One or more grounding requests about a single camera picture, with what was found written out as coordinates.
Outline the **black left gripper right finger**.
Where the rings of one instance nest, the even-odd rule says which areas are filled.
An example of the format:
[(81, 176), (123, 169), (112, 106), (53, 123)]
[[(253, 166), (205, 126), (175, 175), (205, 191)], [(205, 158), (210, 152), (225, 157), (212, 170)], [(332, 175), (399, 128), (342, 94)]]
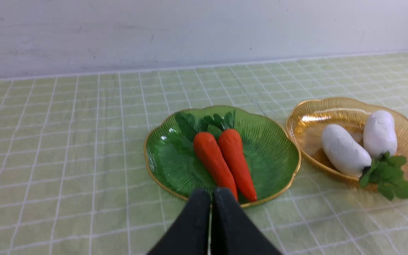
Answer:
[(281, 255), (254, 225), (228, 188), (213, 190), (210, 234), (212, 255)]

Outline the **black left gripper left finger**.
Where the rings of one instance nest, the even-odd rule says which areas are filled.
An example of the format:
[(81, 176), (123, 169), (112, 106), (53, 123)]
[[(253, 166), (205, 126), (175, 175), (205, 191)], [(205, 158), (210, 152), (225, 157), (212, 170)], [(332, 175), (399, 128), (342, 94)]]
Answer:
[(168, 231), (149, 250), (149, 255), (206, 255), (208, 253), (209, 193), (196, 188)]

